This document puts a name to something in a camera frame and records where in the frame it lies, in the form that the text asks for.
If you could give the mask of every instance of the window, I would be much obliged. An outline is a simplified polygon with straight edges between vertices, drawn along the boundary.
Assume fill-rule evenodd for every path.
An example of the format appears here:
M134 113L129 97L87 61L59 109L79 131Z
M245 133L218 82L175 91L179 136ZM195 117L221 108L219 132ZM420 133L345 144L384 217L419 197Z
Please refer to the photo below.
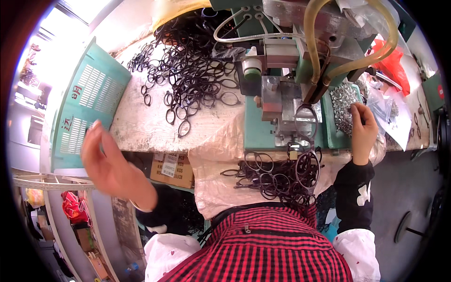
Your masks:
M60 4L81 18L88 25L111 0L66 0Z
M60 0L41 23L39 36L81 43L123 0Z

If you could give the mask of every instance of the hand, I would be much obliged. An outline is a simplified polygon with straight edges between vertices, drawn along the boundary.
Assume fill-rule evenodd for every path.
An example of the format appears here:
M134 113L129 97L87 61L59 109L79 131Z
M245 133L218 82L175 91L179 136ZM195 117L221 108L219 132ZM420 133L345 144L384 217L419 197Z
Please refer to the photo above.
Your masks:
M142 171L126 161L113 137L103 129L99 120L86 133L81 159L88 176L101 192L130 199L144 211L156 207L158 199L155 188Z
M358 166L368 163L369 153L376 141L378 127L371 110L361 103L351 105L352 162Z

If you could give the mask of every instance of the white sleeve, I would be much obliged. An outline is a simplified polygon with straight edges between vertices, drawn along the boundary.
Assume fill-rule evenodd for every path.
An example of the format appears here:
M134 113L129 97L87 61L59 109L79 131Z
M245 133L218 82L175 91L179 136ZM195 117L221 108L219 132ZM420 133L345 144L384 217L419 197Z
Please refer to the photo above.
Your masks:
M191 236L155 234L144 246L147 261L145 282L160 280L200 249L199 242Z
M346 230L338 234L332 244L348 263L354 281L381 279L374 233L370 230Z

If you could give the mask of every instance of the red checkered apron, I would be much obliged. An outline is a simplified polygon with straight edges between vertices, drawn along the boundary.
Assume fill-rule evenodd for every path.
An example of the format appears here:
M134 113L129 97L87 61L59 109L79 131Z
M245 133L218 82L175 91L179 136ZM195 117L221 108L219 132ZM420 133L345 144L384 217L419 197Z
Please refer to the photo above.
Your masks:
M232 213L160 282L352 281L343 256L316 231L315 213L316 207L305 217L285 207Z

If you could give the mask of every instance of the green machine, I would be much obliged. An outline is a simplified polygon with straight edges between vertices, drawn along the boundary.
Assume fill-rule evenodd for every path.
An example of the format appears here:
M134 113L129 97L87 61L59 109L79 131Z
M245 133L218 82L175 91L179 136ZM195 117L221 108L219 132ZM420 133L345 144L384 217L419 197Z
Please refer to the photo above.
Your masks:
M241 92L246 96L245 149L286 150L288 142L307 147L301 135L311 136L315 131L315 115L315 146L349 148L349 137L336 130L329 92L346 78L356 81L367 66L330 81L323 78L343 64L364 58L377 32L354 25L334 1L325 4L313 18L321 73L318 83L312 83L314 64L304 30L304 18L311 16L309 0L210 2L214 10L230 9L235 24L241 23L238 38L217 40L247 49L235 63ZM303 104L311 110L299 108Z

